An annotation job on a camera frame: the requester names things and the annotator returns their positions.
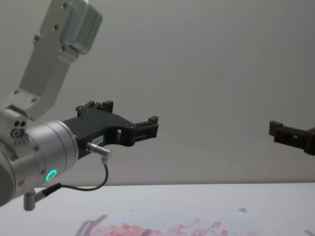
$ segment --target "gray wall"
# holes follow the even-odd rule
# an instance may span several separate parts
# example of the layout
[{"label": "gray wall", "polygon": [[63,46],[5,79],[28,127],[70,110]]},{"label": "gray wall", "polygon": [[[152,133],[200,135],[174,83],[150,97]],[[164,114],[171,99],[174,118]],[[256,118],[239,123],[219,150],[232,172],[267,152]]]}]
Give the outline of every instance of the gray wall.
[{"label": "gray wall", "polygon": [[[139,122],[155,140],[109,147],[110,184],[314,181],[315,157],[277,145],[270,120],[315,121],[314,0],[93,0],[103,23],[42,119],[75,116],[89,100]],[[0,7],[0,95],[17,87],[48,0]],[[93,185],[95,155],[64,183]]]}]

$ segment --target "black cable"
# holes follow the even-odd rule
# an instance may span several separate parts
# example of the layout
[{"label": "black cable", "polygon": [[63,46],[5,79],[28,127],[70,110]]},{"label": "black cable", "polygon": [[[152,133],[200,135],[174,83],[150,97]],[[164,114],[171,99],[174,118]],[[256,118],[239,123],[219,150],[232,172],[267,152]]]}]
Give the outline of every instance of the black cable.
[{"label": "black cable", "polygon": [[107,165],[104,165],[104,167],[105,167],[105,180],[99,186],[97,186],[95,188],[78,188],[78,187],[69,186],[69,185],[63,185],[62,184],[62,188],[70,188],[70,189],[73,189],[73,190],[85,191],[85,192],[98,190],[101,187],[103,187],[106,184],[107,180],[108,180],[108,176],[109,176],[108,167],[107,167]]}]

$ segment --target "robotic arm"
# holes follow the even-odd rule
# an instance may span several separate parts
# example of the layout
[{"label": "robotic arm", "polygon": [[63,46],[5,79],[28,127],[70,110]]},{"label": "robotic arm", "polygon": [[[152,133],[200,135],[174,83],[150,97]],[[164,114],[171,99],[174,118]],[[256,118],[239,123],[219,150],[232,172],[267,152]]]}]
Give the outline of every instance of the robotic arm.
[{"label": "robotic arm", "polygon": [[33,210],[46,197],[34,188],[78,159],[95,152],[107,168],[105,145],[129,147],[157,136],[157,117],[132,123],[112,113],[112,101],[79,106],[77,117],[63,122],[28,125],[54,105],[70,64],[89,52],[101,21],[88,0],[51,1],[18,89],[0,101],[0,206],[25,195],[25,210]]}]

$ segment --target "table surface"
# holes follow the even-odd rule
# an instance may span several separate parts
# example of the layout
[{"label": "table surface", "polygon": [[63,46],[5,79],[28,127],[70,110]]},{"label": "table surface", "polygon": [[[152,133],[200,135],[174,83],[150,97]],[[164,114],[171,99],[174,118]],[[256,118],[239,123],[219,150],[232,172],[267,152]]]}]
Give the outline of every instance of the table surface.
[{"label": "table surface", "polygon": [[246,208],[267,236],[315,233],[315,183],[108,186],[61,189],[23,210],[23,198],[0,208],[0,235],[75,236],[86,220],[108,214],[198,214]]}]

